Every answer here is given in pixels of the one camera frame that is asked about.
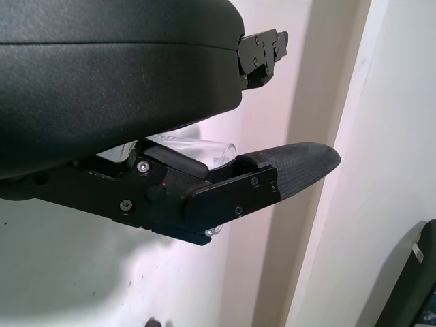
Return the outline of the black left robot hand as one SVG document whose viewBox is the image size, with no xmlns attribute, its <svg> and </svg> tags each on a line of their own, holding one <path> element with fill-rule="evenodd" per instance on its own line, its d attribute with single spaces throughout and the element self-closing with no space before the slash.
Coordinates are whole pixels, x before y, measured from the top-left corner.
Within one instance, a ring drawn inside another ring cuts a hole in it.
<svg viewBox="0 0 436 327">
<path fill-rule="evenodd" d="M 340 164 L 304 142 L 209 169 L 151 140 L 237 108 L 287 43 L 229 1 L 2 1 L 1 197 L 209 243 Z"/>
</svg>

